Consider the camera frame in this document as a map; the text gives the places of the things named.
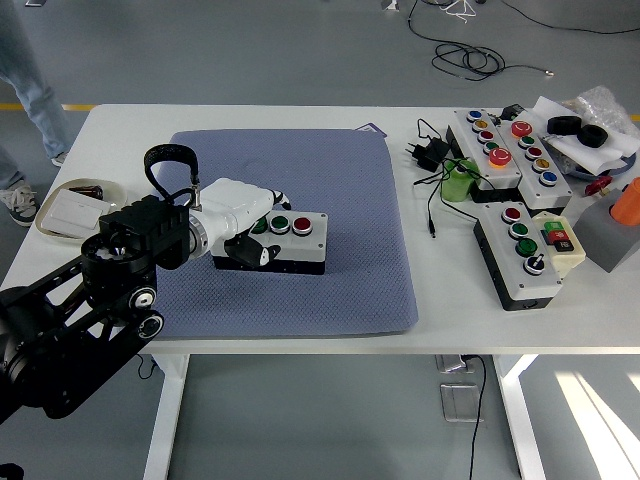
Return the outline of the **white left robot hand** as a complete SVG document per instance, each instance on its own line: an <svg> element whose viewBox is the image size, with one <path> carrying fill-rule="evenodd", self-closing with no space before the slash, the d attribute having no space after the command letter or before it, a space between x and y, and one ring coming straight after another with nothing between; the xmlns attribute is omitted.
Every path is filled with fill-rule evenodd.
<svg viewBox="0 0 640 480"><path fill-rule="evenodd" d="M231 259L251 268L270 263L279 246L265 247L249 236L255 224L274 206L291 208L288 197L277 190L220 178L200 193L200 204L190 211L190 257L211 251L221 241Z"/></svg>

